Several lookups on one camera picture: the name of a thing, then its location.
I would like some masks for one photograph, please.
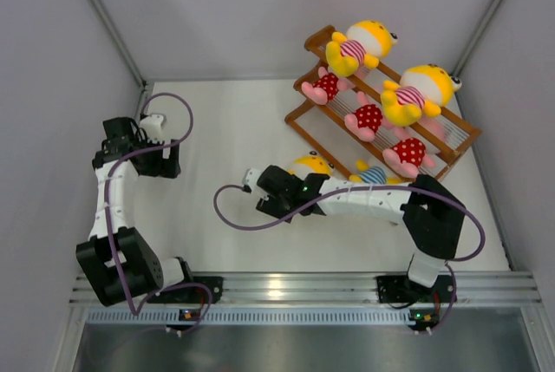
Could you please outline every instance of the table surface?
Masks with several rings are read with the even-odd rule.
[[[191,105],[194,128],[181,144],[182,174],[177,179],[140,177],[135,191],[135,225],[162,258],[183,257],[193,271],[405,271],[415,250],[407,230],[363,216],[297,216],[292,223],[260,232],[232,229],[212,207],[216,190],[240,184],[249,167],[287,167],[310,146],[284,122],[304,98],[291,80],[160,82],[154,93],[171,92]],[[458,112],[456,104],[449,106]],[[189,125],[176,100],[159,98],[149,112],[167,116],[166,134],[179,138]],[[368,152],[318,110],[300,123],[324,147],[354,170]],[[453,263],[457,271],[509,269],[472,150],[443,180],[486,230],[486,247],[472,261]],[[255,210],[256,199],[239,190],[220,196],[220,208],[241,225],[271,218]],[[458,256],[478,244],[468,219]]]

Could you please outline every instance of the striped shirt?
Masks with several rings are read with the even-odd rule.
[[[395,94],[400,105],[416,105],[420,109],[424,109],[424,96],[422,96],[417,88],[412,86],[398,88]]]
[[[347,40],[341,43],[341,56],[351,56],[355,57],[358,61],[359,65],[364,64],[364,55],[366,54],[366,50],[358,41],[355,40]]]
[[[358,174],[358,176],[368,184],[385,184],[387,178],[385,176],[385,171],[379,166],[373,166],[366,171]]]

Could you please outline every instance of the wooden rack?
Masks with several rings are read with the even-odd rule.
[[[324,52],[325,45],[331,40],[331,35],[335,32],[335,28],[331,25],[319,30],[313,36],[310,36],[306,42],[304,43],[304,48],[308,51],[314,53],[318,58],[318,64],[307,74],[300,77],[293,87],[296,91],[298,91],[301,95],[304,96],[303,92],[301,91],[301,85],[303,82],[309,82],[310,84],[314,83],[318,80],[318,69],[320,67],[328,67],[326,63],[326,56]],[[377,69],[384,73],[387,77],[395,82],[399,82],[401,76],[396,73],[393,69],[389,68],[383,62],[380,62]],[[352,75],[349,77],[349,80],[355,85],[353,88],[354,91],[362,90],[364,93],[369,95],[372,99],[376,102],[380,103],[380,94],[376,92],[372,87],[368,84],[363,82],[358,77]],[[339,101],[343,94],[340,93],[336,96],[336,99]],[[360,145],[362,145],[366,150],[374,155],[379,161],[381,161],[384,165],[385,162],[382,157],[382,150],[384,149],[383,146],[387,144],[387,141],[382,142],[363,142],[359,140],[356,135],[351,133],[346,127],[343,122],[343,117],[341,113],[338,112],[337,108],[334,108],[334,101],[328,103],[327,105],[317,105],[316,103],[312,102],[310,99],[306,98],[304,103],[299,106],[298,108],[291,111],[286,117],[285,122],[291,126],[299,135],[301,135],[309,144],[311,144],[326,160],[331,162],[343,176],[349,177],[351,175],[351,171],[344,166],[333,154],[331,154],[327,149],[325,149],[320,143],[318,143],[308,132],[306,132],[297,122],[297,119],[302,116],[303,114],[307,113],[312,108],[318,108],[322,113],[328,116],[332,121],[334,121],[343,131],[349,134],[354,140],[356,140]],[[442,179],[447,173],[453,168],[453,166],[457,163],[460,157],[468,150],[468,148],[472,145],[472,143],[478,138],[481,131],[477,128],[472,126],[470,123],[464,121],[462,118],[451,112],[446,108],[441,109],[441,116],[436,118],[441,121],[441,123],[446,127],[446,130],[450,134],[454,134],[451,140],[447,140],[444,142],[431,134],[426,128],[424,128],[419,123],[415,123],[411,125],[416,133],[418,133],[422,138],[428,140],[431,144],[436,146],[440,151],[437,156],[445,163],[445,166],[440,167],[438,170],[429,171],[428,169],[422,168],[421,171],[423,173],[430,173],[431,175],[435,176],[436,179]]]

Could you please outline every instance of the polka dot fabric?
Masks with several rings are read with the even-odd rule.
[[[328,101],[332,101],[336,97],[339,89],[337,88],[337,82],[339,82],[339,77],[333,73],[328,73],[324,77],[316,80],[314,83],[315,88],[322,88],[328,94]]]
[[[408,138],[396,144],[393,149],[401,159],[401,163],[408,162],[415,166],[420,166],[426,153],[424,144],[416,138]]]
[[[372,131],[378,132],[382,124],[382,111],[376,105],[364,105],[355,111],[358,119],[358,127],[369,127]]]

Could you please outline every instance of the plush toy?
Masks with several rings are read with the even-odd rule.
[[[367,69],[361,68],[357,70],[356,76],[364,80],[368,72]],[[355,86],[350,81],[337,77],[329,69],[326,70],[324,67],[318,69],[318,76],[320,78],[316,80],[314,84],[303,82],[301,85],[301,91],[317,105],[325,105],[329,101],[332,101],[337,93]]]
[[[316,151],[310,151],[309,155],[294,160],[287,172],[296,175],[299,179],[304,179],[310,173],[331,175],[333,170],[331,163],[320,157]]]
[[[361,106],[353,114],[345,116],[345,127],[355,134],[359,140],[371,142],[381,125],[387,129],[393,127],[383,117],[381,109],[376,104],[369,102],[368,96],[364,92],[358,92],[356,100]]]
[[[401,179],[396,177],[388,177],[385,170],[380,166],[370,166],[370,163],[362,160],[356,162],[356,169],[359,174],[351,175],[349,181],[368,184],[398,184],[402,182]]]
[[[390,33],[377,21],[361,21],[347,29],[346,35],[334,32],[326,44],[326,62],[340,77],[353,75],[360,67],[375,69],[397,43],[397,35]]]
[[[434,118],[460,86],[458,78],[434,64],[412,67],[402,74],[400,84],[383,83],[383,114],[399,127],[412,125],[422,114]]]
[[[420,120],[420,124],[431,134],[445,141],[445,128],[437,120],[425,116]],[[432,155],[440,150],[433,144],[410,128],[396,127],[394,134],[400,141],[391,148],[384,149],[382,153],[383,159],[391,169],[403,177],[414,179],[420,166],[435,167]]]

